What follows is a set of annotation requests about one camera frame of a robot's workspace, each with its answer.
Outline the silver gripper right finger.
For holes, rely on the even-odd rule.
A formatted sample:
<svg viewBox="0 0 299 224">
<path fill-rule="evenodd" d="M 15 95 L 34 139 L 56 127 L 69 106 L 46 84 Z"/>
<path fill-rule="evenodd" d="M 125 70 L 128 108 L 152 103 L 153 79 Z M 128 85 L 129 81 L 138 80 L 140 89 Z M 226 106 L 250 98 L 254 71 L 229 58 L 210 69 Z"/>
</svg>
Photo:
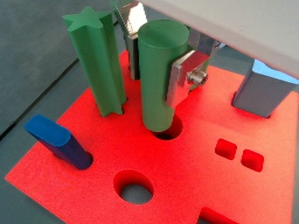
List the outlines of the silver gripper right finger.
<svg viewBox="0 0 299 224">
<path fill-rule="evenodd" d="M 170 66 L 170 76 L 165 103 L 174 108 L 188 97 L 192 88 L 201 86 L 208 79 L 206 66 L 209 58 L 220 48 L 220 42 L 190 30 L 188 51 Z"/>
</svg>

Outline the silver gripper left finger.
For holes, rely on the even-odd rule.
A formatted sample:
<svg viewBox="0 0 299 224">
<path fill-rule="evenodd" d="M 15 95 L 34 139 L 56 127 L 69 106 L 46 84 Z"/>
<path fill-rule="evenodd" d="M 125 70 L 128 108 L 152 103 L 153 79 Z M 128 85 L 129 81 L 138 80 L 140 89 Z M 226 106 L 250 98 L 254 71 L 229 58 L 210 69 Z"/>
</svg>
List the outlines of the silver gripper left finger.
<svg viewBox="0 0 299 224">
<path fill-rule="evenodd" d="M 128 50 L 130 78 L 140 79 L 138 72 L 138 51 L 137 51 L 137 31 L 146 23 L 144 5 L 138 2 L 118 2 L 117 10 L 124 25 L 125 49 Z"/>
</svg>

